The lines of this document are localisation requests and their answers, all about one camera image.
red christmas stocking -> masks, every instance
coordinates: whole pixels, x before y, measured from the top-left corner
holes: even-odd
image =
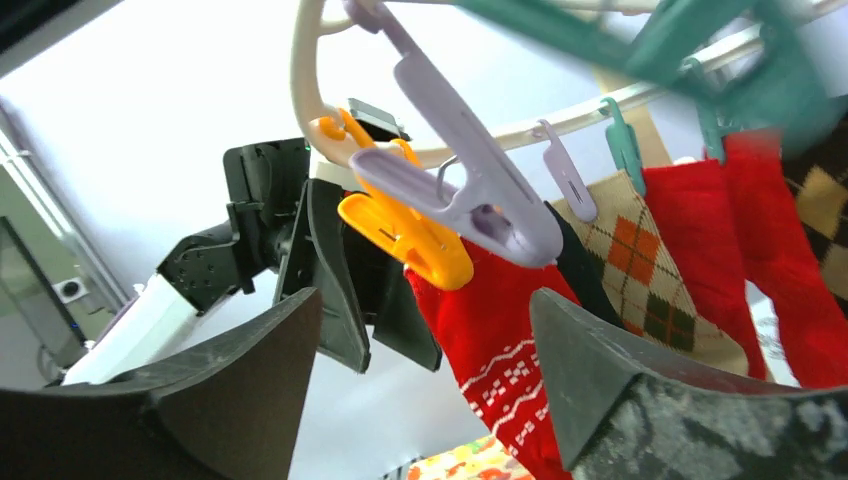
[[[774,303],[787,363],[803,387],[848,384],[848,323],[783,181],[779,136],[737,133],[725,137],[724,146],[724,178],[747,278]]]
[[[548,287],[572,302],[577,298],[556,266],[522,268],[463,243],[474,278],[459,290],[441,291],[406,271],[418,307],[471,409],[510,454],[538,479],[571,479],[548,414],[530,295]]]
[[[708,160],[647,168],[643,175],[645,202],[695,308],[745,350],[748,375],[764,380],[766,363],[745,300],[745,267],[721,166]]]

sock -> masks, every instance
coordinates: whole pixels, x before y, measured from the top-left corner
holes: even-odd
[[[555,266],[528,269],[463,241],[474,278],[441,291],[412,270],[421,314],[450,362],[474,413],[533,476],[571,479],[563,471],[530,325],[530,295],[542,287],[577,299]]]
[[[778,135],[764,130],[728,135],[724,149],[746,276],[774,304],[792,373],[802,387],[848,383],[848,323],[822,280],[784,183]]]
[[[742,348],[698,314],[651,213],[623,171],[589,185],[598,218],[584,223],[568,202],[554,208],[595,255],[604,290],[625,327],[687,357],[738,375]]]
[[[586,311],[611,325],[624,329],[624,324],[621,323],[618,312],[612,307],[601,284],[601,278],[593,265],[595,257],[589,255],[580,243],[580,237],[574,233],[574,229],[559,215],[559,212],[548,202],[545,202],[545,206],[554,215],[562,232],[562,253],[557,257],[557,270]]]
[[[824,283],[848,317],[848,117],[829,137],[783,162],[786,185]]]
[[[721,166],[715,160],[643,171],[645,203],[695,308],[730,335],[765,380],[766,362],[745,299],[745,267]]]

argyle sock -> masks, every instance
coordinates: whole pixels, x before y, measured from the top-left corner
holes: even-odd
[[[577,218],[565,200],[554,208],[596,256],[604,290],[625,327],[694,360],[745,375],[745,352],[698,314],[627,174],[619,171],[588,188],[598,206],[593,222]]]
[[[848,318],[848,117],[826,139],[783,162],[786,185],[824,283]]]

white plastic hanger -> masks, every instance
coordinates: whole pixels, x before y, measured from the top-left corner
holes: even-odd
[[[539,123],[545,129],[545,133],[551,141],[551,145],[542,154],[548,172],[562,191],[563,197],[577,218],[584,222],[594,221],[598,218],[598,206],[580,177],[580,172],[577,171],[574,160],[571,159],[571,155],[565,149],[562,140],[554,132],[551,124],[547,120],[539,120]]]
[[[585,3],[593,0],[581,0]],[[810,2],[810,8],[797,14],[800,20],[812,21],[815,18],[848,4],[848,0],[798,0]],[[330,162],[341,166],[348,166],[351,155],[359,150],[353,139],[345,141],[330,141],[321,134],[318,128],[318,119],[324,116],[337,116],[336,107],[328,105],[321,97],[318,88],[318,74],[316,71],[316,55],[318,50],[318,38],[325,35],[333,35],[351,27],[349,19],[339,21],[323,21],[321,18],[326,0],[300,0],[297,19],[294,29],[294,43],[291,55],[291,98],[294,106],[298,125],[303,131],[310,144],[323,154]],[[563,5],[576,5],[575,0],[560,0]],[[745,30],[727,36],[693,55],[709,72],[721,68],[731,62],[757,52],[762,43],[759,39],[759,25],[754,25]],[[604,106],[602,103],[606,97],[612,97],[619,108],[624,111],[648,103],[665,95],[666,91],[660,87],[644,82],[634,83],[628,87],[598,96],[591,100],[573,105],[558,112],[545,115],[557,135],[564,135],[589,125],[601,122],[606,117],[598,110]],[[538,122],[534,119],[523,120],[509,125],[502,125],[491,129],[492,136],[504,150],[531,145],[542,141],[534,133],[538,132]],[[453,156],[453,152],[444,143],[436,141],[424,143],[413,141],[410,143],[418,155],[421,167],[425,169],[435,168]],[[380,148],[396,150],[401,154],[398,147],[391,143],[380,143]]]

yellow plastic clip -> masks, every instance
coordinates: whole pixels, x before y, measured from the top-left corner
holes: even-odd
[[[343,140],[347,133],[360,148],[377,148],[364,128],[344,109],[339,109],[344,127],[330,117],[319,120],[322,133]],[[403,156],[420,165],[405,141],[393,140]],[[442,290],[457,290],[471,281],[474,266],[465,247],[452,230],[421,216],[415,210],[374,188],[357,175],[368,195],[353,194],[339,203],[339,216],[383,251]]]

